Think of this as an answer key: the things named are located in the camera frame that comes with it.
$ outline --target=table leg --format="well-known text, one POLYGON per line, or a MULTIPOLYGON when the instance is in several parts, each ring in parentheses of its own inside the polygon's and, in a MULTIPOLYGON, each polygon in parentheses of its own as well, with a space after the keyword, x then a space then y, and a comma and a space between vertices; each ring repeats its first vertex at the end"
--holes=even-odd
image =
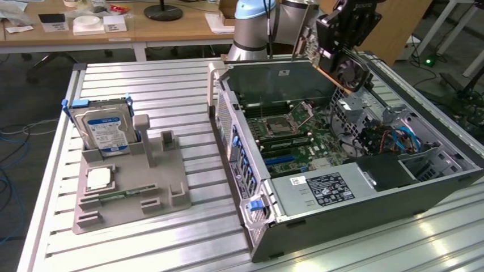
POLYGON ((145 42, 134 42, 133 43, 133 50, 136 61, 145 61, 145 42))
POLYGON ((464 71, 462 76, 466 78, 470 77, 481 64, 484 64, 484 50, 480 53, 477 59, 470 63, 469 68, 464 71))
POLYGON ((445 9, 444 9, 442 13, 440 14, 440 16, 436 20, 436 23, 433 24, 433 26, 429 30, 429 33, 425 35, 425 38, 420 43, 420 46, 417 48, 418 55, 421 55, 422 51, 425 50, 425 47, 428 46, 434 34, 437 33, 437 30, 438 30, 440 26, 442 25, 448 15, 450 14, 456 4, 457 4, 457 2, 454 0, 450 0, 448 2, 445 9))
POLYGON ((450 32, 450 35, 448 36, 448 38, 445 39, 445 42, 442 43, 442 45, 438 48, 437 54, 442 55, 446 48, 449 47, 450 43, 453 42, 454 38, 457 37, 458 33, 461 32, 462 28, 465 27, 465 25, 468 24, 472 16, 474 15, 476 11, 477 11, 477 7, 472 7, 470 10, 468 11, 468 13, 465 13, 464 17, 461 18, 457 26, 454 27, 453 31, 450 32))

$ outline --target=circuit board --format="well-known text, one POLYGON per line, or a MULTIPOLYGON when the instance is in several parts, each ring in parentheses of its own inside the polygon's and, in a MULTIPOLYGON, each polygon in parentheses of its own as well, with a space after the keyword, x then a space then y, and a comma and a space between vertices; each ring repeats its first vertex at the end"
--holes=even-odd
POLYGON ((292 114, 250 118, 246 121, 258 143, 274 147, 261 149, 272 178, 332 167, 348 159, 325 124, 322 113, 312 111, 308 119, 304 110, 294 110, 292 114), (264 141, 268 138, 272 139, 270 143, 264 141))

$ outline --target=motherboard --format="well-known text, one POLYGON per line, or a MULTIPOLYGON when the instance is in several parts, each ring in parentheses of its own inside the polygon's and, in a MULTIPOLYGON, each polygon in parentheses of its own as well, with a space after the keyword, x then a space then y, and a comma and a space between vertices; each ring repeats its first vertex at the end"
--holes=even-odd
POLYGON ((313 108, 310 101, 286 105, 285 114, 250 109, 261 115, 246 119, 272 178, 332 167, 348 159, 329 129, 328 112, 313 108))

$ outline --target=slotted aluminum surface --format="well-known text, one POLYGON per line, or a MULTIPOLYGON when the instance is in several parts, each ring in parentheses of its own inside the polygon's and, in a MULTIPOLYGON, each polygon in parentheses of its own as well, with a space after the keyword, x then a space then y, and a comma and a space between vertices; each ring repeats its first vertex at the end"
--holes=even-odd
MULTIPOLYGON (((72 124, 60 141, 49 202, 30 226, 20 270, 34 271, 473 271, 484 267, 484 183, 453 193, 424 214, 349 235, 268 262, 250 263, 242 228, 206 115, 206 65, 217 59, 88 65, 74 98, 129 93, 149 135, 180 138, 193 207, 74 235, 70 231, 81 140, 72 124), (38 235, 30 234, 38 229, 38 235)), ((388 90, 374 82, 376 92, 388 90)), ((390 103, 396 96, 389 94, 390 103)))

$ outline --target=desk lamp base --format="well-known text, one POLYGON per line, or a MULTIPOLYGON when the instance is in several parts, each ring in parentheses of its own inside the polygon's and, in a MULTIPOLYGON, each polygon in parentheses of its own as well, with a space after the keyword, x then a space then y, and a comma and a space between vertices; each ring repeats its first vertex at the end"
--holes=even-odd
POLYGON ((154 5, 144 9, 144 16, 156 21, 174 21, 181 18, 182 10, 169 5, 161 10, 161 5, 154 5))

